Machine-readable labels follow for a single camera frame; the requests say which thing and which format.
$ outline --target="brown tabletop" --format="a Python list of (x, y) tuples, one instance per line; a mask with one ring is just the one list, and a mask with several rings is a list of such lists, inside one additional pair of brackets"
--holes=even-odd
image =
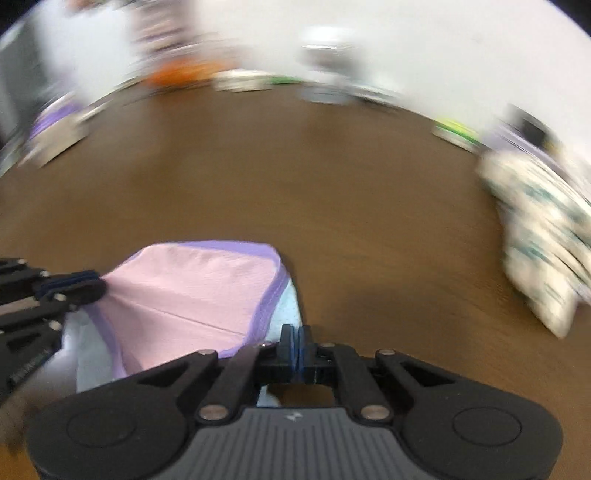
[(296, 87), (142, 95), (0, 179), (1, 255), (106, 272), (155, 242), (271, 244), (317, 340), (395, 348), (541, 403), (564, 430), (551, 478), (591, 478), (588, 308), (566, 340), (530, 313), (474, 156), (428, 119), (306, 103)]

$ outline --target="light blue cloth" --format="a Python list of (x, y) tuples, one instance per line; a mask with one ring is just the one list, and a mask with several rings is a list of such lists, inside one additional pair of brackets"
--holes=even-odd
[[(77, 391), (83, 392), (113, 381), (113, 360), (95, 324), (83, 310), (72, 313), (69, 322), (72, 321), (80, 325), (76, 371)], [(286, 323), (294, 327), (301, 325), (297, 292), (291, 279), (281, 294), (271, 316), (265, 341), (278, 342), (281, 337), (281, 328)], [(278, 407), (279, 401), (273, 395), (267, 393), (267, 387), (262, 387), (257, 405), (260, 407)]]

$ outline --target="pink cloth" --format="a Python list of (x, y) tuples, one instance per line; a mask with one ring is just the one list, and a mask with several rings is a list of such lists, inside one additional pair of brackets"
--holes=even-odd
[(103, 277), (109, 290), (97, 305), (133, 374), (201, 348), (241, 345), (278, 269), (241, 252), (151, 245)]

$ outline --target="purple trim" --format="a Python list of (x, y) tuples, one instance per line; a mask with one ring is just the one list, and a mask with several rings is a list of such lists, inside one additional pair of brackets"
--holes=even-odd
[[(225, 250), (228, 252), (247, 254), (273, 260), (273, 263), (277, 268), (277, 272), (275, 273), (271, 284), (269, 284), (261, 300), (256, 306), (254, 314), (252, 315), (250, 327), (244, 337), (243, 342), (236, 347), (219, 352), (219, 358), (227, 358), (232, 356), (241, 346), (248, 343), (259, 342), (265, 337), (267, 330), (269, 329), (269, 324), (271, 323), (271, 316), (273, 315), (273, 312), (277, 307), (277, 303), (279, 302), (279, 299), (281, 298), (281, 295), (287, 287), (290, 279), (285, 266), (283, 266), (281, 262), (281, 257), (277, 254), (277, 251), (272, 246), (250, 242), (215, 240), (202, 242), (163, 242), (162, 244), (154, 245), (165, 245), (167, 243), (187, 245), (188, 247), (194, 248)], [(138, 252), (131, 255), (127, 260), (122, 262), (119, 267), (137, 257), (142, 250), (139, 250)], [(125, 368), (123, 366), (121, 347), (119, 346), (119, 342), (117, 341), (115, 333), (113, 332), (109, 322), (105, 320), (100, 308), (96, 304), (86, 306), (85, 310), (88, 316), (94, 322), (96, 329), (99, 331), (101, 337), (103, 337), (103, 340), (105, 341), (109, 352), (111, 353), (111, 357), (113, 358), (113, 378), (118, 380), (120, 378), (127, 377), (127, 373), (125, 372)]]
[(58, 110), (56, 110), (55, 112), (48, 113), (43, 118), (37, 119), (37, 121), (33, 125), (33, 129), (31, 130), (30, 138), (36, 137), (46, 128), (49, 128), (59, 120), (67, 117), (68, 115), (78, 113), (79, 111), (80, 109), (75, 105), (64, 105), (63, 107), (58, 108)]

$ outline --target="patterned fabric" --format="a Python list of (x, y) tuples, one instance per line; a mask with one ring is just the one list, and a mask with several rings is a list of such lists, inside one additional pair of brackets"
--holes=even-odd
[(565, 337), (591, 287), (591, 205), (527, 154), (489, 153), (478, 173), (507, 211), (508, 278), (544, 325)]

